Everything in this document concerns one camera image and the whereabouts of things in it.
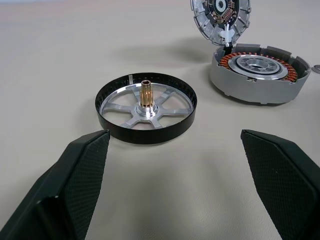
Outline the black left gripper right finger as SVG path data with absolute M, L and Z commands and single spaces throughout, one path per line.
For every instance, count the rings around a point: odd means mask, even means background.
M 320 168 L 294 142 L 244 129 L 256 191 L 283 240 L 320 238 Z

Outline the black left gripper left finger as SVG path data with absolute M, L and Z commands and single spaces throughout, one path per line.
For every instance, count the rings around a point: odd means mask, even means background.
M 2 240 L 83 240 L 100 195 L 110 133 L 70 142 L 0 231 Z

